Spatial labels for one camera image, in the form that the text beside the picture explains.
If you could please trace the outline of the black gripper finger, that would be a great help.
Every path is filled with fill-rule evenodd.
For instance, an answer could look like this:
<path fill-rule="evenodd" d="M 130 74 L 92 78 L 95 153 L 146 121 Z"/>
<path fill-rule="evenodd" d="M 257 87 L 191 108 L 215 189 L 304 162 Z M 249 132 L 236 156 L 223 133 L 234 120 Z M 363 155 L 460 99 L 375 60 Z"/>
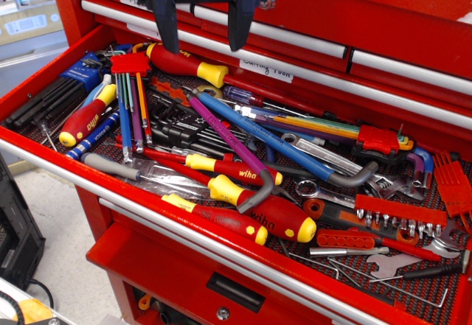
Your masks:
<path fill-rule="evenodd" d="M 228 10 L 228 40 L 233 52 L 247 42 L 257 0 L 231 0 Z"/>
<path fill-rule="evenodd" d="M 158 33 L 167 51 L 179 52 L 176 4 L 173 0 L 146 0 L 146 6 L 154 14 Z"/>

